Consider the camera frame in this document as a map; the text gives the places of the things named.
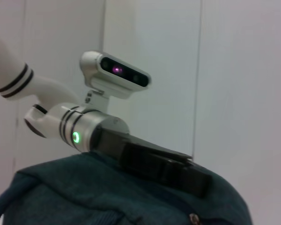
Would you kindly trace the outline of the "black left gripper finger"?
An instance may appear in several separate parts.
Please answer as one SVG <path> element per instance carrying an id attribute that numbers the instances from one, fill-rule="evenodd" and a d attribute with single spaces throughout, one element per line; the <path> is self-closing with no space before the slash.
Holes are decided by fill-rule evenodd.
<path id="1" fill-rule="evenodd" d="M 192 164 L 170 161 L 163 166 L 164 185 L 196 197 L 203 198 L 207 194 L 211 182 L 211 175 L 197 170 Z"/>

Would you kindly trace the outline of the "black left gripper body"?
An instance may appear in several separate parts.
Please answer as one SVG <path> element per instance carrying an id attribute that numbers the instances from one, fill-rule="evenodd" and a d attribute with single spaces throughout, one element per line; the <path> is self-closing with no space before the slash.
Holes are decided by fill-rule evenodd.
<path id="1" fill-rule="evenodd" d="M 117 160 L 123 170 L 145 180 L 163 184 L 163 166 L 176 161 L 190 164 L 192 157 L 152 144 L 135 136 L 97 128 L 90 149 Z"/>

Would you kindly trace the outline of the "dark teal zip bag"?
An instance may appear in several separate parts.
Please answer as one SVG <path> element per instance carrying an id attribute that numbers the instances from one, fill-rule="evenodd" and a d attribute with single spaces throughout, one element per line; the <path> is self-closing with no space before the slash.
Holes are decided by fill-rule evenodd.
<path id="1" fill-rule="evenodd" d="M 19 170 L 0 196 L 3 225 L 253 225 L 236 189 L 218 174 L 205 197 L 146 181 L 83 153 Z"/>

